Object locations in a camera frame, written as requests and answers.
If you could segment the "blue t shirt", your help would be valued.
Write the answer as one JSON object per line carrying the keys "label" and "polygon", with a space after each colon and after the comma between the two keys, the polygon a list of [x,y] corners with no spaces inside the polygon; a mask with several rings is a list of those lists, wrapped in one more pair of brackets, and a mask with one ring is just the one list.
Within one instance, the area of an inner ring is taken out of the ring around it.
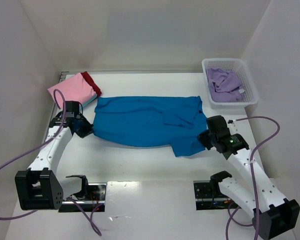
{"label": "blue t shirt", "polygon": [[94,135],[117,144],[171,146],[176,157],[205,150],[198,135],[207,129],[199,96],[101,97],[95,107]]}

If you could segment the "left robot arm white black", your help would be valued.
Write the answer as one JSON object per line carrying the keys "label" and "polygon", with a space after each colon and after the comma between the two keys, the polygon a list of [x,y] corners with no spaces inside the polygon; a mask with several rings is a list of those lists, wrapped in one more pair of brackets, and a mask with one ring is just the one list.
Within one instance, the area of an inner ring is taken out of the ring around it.
{"label": "left robot arm white black", "polygon": [[26,170],[15,175],[15,185],[22,210],[58,210],[73,194],[88,194],[88,179],[83,174],[68,175],[59,180],[56,172],[67,144],[77,135],[85,138],[93,133],[93,125],[83,115],[82,104],[66,101],[65,111],[49,123],[46,145]]}

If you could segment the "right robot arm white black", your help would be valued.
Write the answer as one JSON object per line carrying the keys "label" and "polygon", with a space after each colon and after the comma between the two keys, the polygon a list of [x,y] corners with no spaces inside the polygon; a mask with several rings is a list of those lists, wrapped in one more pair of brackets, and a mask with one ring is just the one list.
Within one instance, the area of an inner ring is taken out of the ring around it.
{"label": "right robot arm white black", "polygon": [[241,186],[227,171],[210,177],[211,199],[221,195],[231,199],[238,209],[245,211],[254,227],[254,238],[271,240],[289,230],[297,223],[300,205],[289,200],[280,192],[255,160],[257,147],[250,149],[244,138],[231,134],[228,124],[221,115],[207,118],[207,129],[198,135],[199,142],[207,149],[216,151],[238,171],[250,190]]}

